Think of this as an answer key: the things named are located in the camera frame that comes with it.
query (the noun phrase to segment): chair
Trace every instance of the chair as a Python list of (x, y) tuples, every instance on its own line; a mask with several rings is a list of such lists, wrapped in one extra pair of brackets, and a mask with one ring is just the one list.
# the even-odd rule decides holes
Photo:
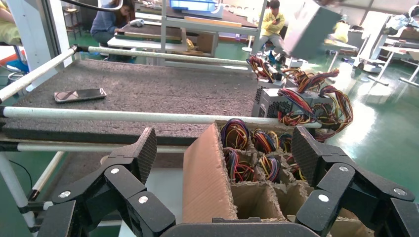
[[(77, 16), (78, 12), (79, 12), (79, 10), (76, 9), (76, 8), (63, 7), (64, 16), (65, 16), (66, 13), (69, 14), (70, 15), (70, 21), (71, 21), (71, 26), (66, 26), (67, 32), (71, 32), (71, 31), (73, 32), (74, 40), (77, 39), (76, 38), (76, 27), (77, 27), (77, 30), (78, 30), (77, 33), (80, 34), (80, 37), (82, 36), (82, 31), (80, 29), (79, 17)], [(76, 15), (76, 21), (77, 21), (76, 23), (74, 23), (74, 21), (73, 21), (74, 15)]]
[[(11, 46), (10, 44), (7, 44), (5, 42), (0, 42), (0, 46)], [(5, 68), (11, 72), (8, 76), (7, 76), (7, 85), (12, 84), (13, 82), (19, 80), (21, 77), (23, 77), (24, 75), (26, 75), (27, 73), (29, 73), (29, 67), (28, 64), (26, 62), (26, 59), (23, 57), (23, 55), (20, 52), (20, 49), (18, 46), (16, 45), (12, 45), (14, 48), (14, 51), (16, 53), (17, 56), (17, 60), (14, 61), (10, 61), (6, 63)], [(26, 90), (23, 88), (20, 92), (18, 92), (16, 94), (16, 96), (18, 95), (24, 95), (26, 94)]]

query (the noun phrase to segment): man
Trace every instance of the man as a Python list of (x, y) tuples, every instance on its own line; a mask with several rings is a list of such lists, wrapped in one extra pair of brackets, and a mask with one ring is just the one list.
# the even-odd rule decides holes
[[(278, 55), (281, 52), (281, 43), (283, 39), (279, 35), (279, 32), (282, 30), (285, 24), (285, 17), (279, 12), (279, 1), (272, 0), (270, 2), (270, 11), (265, 12), (262, 22), (262, 31), (259, 38), (259, 46), (257, 49), (262, 48), (268, 40), (272, 42), (275, 46), (274, 52), (275, 55)], [(275, 55), (270, 52), (269, 60), (274, 61)]]

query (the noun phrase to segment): wooden board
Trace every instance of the wooden board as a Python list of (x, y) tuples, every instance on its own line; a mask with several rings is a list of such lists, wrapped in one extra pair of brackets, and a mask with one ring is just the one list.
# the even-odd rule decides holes
[(208, 24), (223, 25), (223, 26), (235, 26), (235, 27), (241, 27), (242, 26), (241, 23), (237, 23), (237, 22), (218, 21), (218, 20), (204, 19), (204, 18), (191, 17), (191, 16), (185, 16), (185, 20), (208, 23)]

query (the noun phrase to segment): workbench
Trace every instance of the workbench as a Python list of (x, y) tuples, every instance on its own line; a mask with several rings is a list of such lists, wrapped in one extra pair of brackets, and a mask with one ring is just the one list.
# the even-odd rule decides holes
[[(380, 74), (377, 77), (368, 76), (368, 78), (373, 80), (373, 81), (376, 81), (380, 84), (383, 84), (385, 86), (388, 86), (388, 83), (382, 82), (381, 77), (384, 74), (385, 69), (388, 67), (388, 65), (391, 62), (391, 59), (394, 57), (395, 54), (397, 55), (398, 58), (401, 58), (401, 59), (412, 59), (413, 57), (409, 52), (413, 52), (413, 53), (416, 53), (416, 54), (419, 53), (419, 49), (416, 49), (416, 48), (401, 48), (401, 47), (389, 47), (389, 46), (381, 46), (380, 48), (389, 51), (390, 55), (389, 55), (386, 63), (384, 64)], [(410, 78), (409, 79), (399, 78), (399, 80), (404, 81), (406, 83), (409, 83), (410, 85), (414, 85), (414, 86), (419, 87), (419, 84), (413, 82), (413, 79), (415, 78), (415, 76), (419, 72), (419, 65), (418, 64), (414, 64), (414, 65), (416, 65), (417, 67), (415, 69), (415, 72), (413, 72), (413, 74), (410, 76)]]
[[(257, 81), (225, 73), (78, 60), (18, 101), (17, 107), (250, 116)], [(102, 87), (103, 100), (57, 104), (53, 93)], [(154, 127), (159, 145), (190, 145), (208, 125), (3, 118), (8, 138), (131, 144)]]

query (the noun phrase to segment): yellow shirt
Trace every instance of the yellow shirt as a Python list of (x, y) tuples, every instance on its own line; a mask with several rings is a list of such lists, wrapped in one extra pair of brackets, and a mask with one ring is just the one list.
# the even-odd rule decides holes
[[(272, 21), (279, 21), (277, 25), (272, 24)], [(265, 15), (263, 16), (263, 22), (262, 22), (262, 31), (260, 35), (262, 36), (271, 36), (273, 34), (279, 34), (279, 32), (282, 30), (285, 24), (285, 16), (281, 13), (278, 13), (276, 17), (272, 14), (272, 12), (269, 10), (265, 12)]]
[[(0, 8), (8, 11), (7, 7), (1, 1)], [(19, 32), (14, 23), (0, 19), (0, 41), (10, 45), (22, 45)]]
[(345, 24), (343, 22), (337, 22), (336, 26), (334, 28), (335, 33), (332, 34), (332, 37), (334, 37), (337, 40), (340, 40), (344, 43), (348, 43), (348, 31), (349, 31), (349, 25)]

